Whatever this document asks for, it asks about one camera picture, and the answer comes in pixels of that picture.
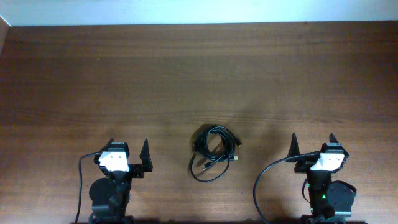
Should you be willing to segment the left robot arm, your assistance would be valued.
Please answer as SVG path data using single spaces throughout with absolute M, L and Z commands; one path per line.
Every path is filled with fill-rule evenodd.
M 148 140 L 144 141 L 139 154 L 140 163 L 130 164 L 129 155 L 128 144 L 113 139 L 95 155 L 93 161 L 104 177 L 90 186 L 90 223 L 135 224 L 134 217 L 127 216 L 126 210 L 131 197 L 132 180 L 142 179 L 145 173 L 153 170 Z

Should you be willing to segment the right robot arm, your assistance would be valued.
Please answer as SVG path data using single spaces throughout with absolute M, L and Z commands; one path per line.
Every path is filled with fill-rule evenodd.
M 308 189 L 311 214 L 302 215 L 300 223 L 345 223 L 352 216 L 351 207 L 357 194 L 356 188 L 332 175 L 343 168 L 348 152 L 333 134 L 319 151 L 302 154 L 296 134 L 292 135 L 287 162 L 295 163 L 294 172 L 307 176 L 304 187 Z

